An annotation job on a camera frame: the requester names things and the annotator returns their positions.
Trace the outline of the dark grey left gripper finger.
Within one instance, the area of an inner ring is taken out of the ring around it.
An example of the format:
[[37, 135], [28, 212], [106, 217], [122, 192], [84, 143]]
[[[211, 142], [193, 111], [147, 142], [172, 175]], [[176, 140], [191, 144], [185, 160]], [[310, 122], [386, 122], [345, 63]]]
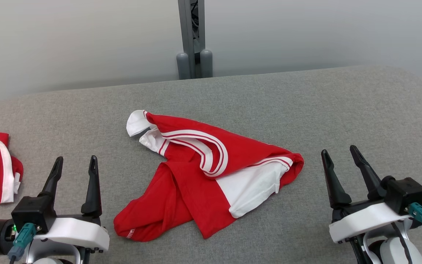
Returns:
[[57, 191], [57, 184], [58, 184], [58, 181], [61, 179], [62, 170], [63, 170], [63, 157], [57, 157], [42, 191], [38, 194], [38, 197], [50, 197], [51, 199], [55, 198], [56, 191]]
[[81, 214], [84, 217], [100, 217], [102, 214], [101, 191], [98, 160], [92, 155], [89, 162], [89, 183], [85, 203], [81, 207]]

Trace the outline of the right gripper body white shell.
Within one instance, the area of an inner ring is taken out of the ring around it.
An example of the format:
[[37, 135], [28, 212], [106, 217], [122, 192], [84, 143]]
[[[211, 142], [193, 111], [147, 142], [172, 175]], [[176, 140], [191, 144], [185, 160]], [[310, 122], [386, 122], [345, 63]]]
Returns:
[[343, 215], [343, 209], [333, 209], [333, 222], [329, 224], [329, 234], [334, 243], [344, 241], [360, 234], [364, 234], [403, 220], [404, 227], [401, 230], [408, 232], [411, 229], [411, 216], [409, 214], [400, 215], [394, 212], [385, 203], [370, 205], [358, 212]]

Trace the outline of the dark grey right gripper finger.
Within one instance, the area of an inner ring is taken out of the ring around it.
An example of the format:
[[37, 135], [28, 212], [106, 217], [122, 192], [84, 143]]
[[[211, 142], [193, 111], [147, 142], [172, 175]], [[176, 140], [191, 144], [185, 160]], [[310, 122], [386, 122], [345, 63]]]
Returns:
[[327, 192], [332, 209], [339, 209], [351, 204], [351, 197], [344, 191], [334, 171], [334, 163], [326, 149], [321, 151]]
[[386, 195], [386, 190], [381, 186], [381, 180], [373, 170], [372, 166], [367, 162], [357, 146], [351, 145], [350, 152], [355, 165], [360, 169], [365, 185], [368, 189], [368, 200], [374, 201], [383, 199]]

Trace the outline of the left gripper body white shell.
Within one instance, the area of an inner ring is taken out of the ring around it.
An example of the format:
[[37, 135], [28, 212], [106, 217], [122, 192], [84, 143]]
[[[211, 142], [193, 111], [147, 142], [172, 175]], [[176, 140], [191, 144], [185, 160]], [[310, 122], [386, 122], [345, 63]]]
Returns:
[[[13, 219], [0, 219], [0, 255], [7, 255], [18, 234]], [[100, 224], [73, 216], [57, 218], [48, 233], [37, 234], [25, 255], [81, 255], [109, 250], [110, 236]]]

